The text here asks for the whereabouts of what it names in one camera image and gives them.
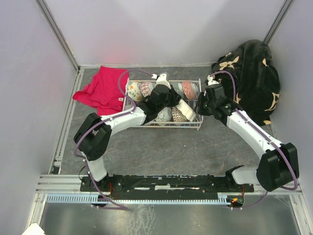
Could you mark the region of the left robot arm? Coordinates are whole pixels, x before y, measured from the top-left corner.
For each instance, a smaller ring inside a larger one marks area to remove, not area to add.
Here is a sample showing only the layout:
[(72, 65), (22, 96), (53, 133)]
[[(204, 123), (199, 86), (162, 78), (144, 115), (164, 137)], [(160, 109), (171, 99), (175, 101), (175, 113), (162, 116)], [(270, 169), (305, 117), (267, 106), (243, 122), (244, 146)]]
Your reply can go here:
[(91, 113), (87, 116), (74, 136), (76, 147), (74, 154), (79, 150), (89, 175), (91, 185), (98, 191), (108, 186), (107, 170), (104, 166), (103, 155), (107, 150), (111, 136), (130, 127), (143, 125), (155, 119), (159, 112), (166, 107), (179, 104), (181, 96), (172, 86), (156, 85), (151, 94), (142, 101), (123, 112), (109, 116), (99, 116)]

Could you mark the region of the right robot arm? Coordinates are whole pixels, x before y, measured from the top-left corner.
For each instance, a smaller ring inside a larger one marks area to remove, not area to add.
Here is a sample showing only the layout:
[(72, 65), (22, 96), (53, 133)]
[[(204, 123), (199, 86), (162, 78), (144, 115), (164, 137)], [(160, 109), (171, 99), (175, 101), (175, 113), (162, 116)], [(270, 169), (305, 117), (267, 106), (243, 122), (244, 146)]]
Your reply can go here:
[(292, 143), (283, 144), (258, 126), (247, 113), (224, 94), (220, 84), (208, 85), (201, 92), (196, 112), (213, 116), (236, 132), (257, 154), (257, 166), (239, 166), (231, 170), (224, 185), (229, 191), (238, 190), (243, 184), (260, 185), (268, 192), (278, 188), (291, 190), (298, 187), (299, 167), (297, 149)]

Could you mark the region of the white wire dish rack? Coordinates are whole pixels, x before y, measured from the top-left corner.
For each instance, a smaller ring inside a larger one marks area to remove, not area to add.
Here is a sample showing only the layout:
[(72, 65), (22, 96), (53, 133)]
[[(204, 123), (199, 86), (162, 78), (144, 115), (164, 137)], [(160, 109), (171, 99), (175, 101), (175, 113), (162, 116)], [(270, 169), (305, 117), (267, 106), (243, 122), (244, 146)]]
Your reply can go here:
[[(152, 83), (155, 83), (155, 81), (153, 80), (128, 80), (127, 81), (127, 84), (126, 84), (126, 94), (127, 94), (127, 85), (128, 85), (128, 82), (129, 81), (133, 81), (133, 82), (139, 82), (139, 83), (143, 83), (143, 82), (152, 82)], [(186, 98), (186, 96), (184, 95), (184, 97), (182, 97), (182, 99), (192, 108), (194, 109), (196, 104), (197, 104), (197, 101), (198, 101), (198, 96), (200, 94), (200, 91), (201, 91), (201, 81), (198, 79), (198, 80), (170, 80), (169, 82), (172, 83), (172, 82), (184, 82), (184, 81), (190, 81), (190, 82), (193, 82), (196, 84), (197, 88), (198, 88), (198, 95), (197, 95), (197, 98), (194, 99), (194, 100), (188, 100)], [(201, 127), (201, 124), (203, 122), (203, 116), (199, 115), (199, 114), (196, 114), (196, 117), (194, 119), (193, 122), (190, 122), (189, 120), (187, 122), (174, 122), (173, 121), (173, 117), (171, 118), (171, 121), (170, 122), (164, 122), (166, 125), (164, 126), (160, 126), (158, 125), (158, 122), (155, 121), (155, 119), (153, 119), (151, 122), (149, 123), (146, 123), (143, 125), (143, 127), (147, 127), (147, 128), (196, 128), (196, 129), (200, 129)]]

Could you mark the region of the grey hexagon pattern bowl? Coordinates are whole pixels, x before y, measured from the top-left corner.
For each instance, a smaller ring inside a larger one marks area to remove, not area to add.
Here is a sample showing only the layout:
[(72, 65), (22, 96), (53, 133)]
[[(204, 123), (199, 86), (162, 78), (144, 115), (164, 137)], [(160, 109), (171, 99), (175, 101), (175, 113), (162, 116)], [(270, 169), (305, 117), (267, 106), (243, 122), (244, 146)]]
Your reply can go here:
[(179, 94), (181, 97), (184, 97), (184, 91), (180, 82), (172, 82), (171, 85), (177, 94)]

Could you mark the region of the white leaf motif bowl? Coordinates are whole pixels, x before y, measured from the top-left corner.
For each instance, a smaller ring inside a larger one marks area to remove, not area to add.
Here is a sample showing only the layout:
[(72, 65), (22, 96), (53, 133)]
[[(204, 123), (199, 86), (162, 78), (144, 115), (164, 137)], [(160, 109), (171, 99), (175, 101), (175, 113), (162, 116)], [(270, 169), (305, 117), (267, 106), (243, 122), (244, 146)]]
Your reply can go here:
[(158, 122), (158, 125), (164, 126), (166, 125), (164, 122), (170, 122), (172, 118), (172, 109), (170, 107), (165, 107), (162, 111), (160, 111), (155, 118), (155, 121)]

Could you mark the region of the floral orange green bowl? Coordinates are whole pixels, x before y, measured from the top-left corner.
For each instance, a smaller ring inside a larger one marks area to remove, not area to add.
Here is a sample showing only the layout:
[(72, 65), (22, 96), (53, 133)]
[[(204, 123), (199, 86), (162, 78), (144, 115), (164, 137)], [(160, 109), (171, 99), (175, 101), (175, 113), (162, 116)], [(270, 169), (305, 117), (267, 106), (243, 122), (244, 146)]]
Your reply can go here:
[(127, 95), (135, 102), (140, 102), (143, 98), (140, 90), (140, 83), (129, 81), (127, 85)]

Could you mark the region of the blue triangle pattern bowl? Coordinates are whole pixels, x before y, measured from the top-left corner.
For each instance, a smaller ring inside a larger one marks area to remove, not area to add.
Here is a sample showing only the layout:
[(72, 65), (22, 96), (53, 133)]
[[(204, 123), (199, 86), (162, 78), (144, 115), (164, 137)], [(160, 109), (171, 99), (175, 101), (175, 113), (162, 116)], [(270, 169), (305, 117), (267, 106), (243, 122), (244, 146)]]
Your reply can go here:
[(143, 97), (147, 97), (147, 96), (151, 95), (151, 92), (155, 87), (155, 83), (143, 82), (140, 84), (139, 87), (140, 87), (140, 91), (141, 91)]

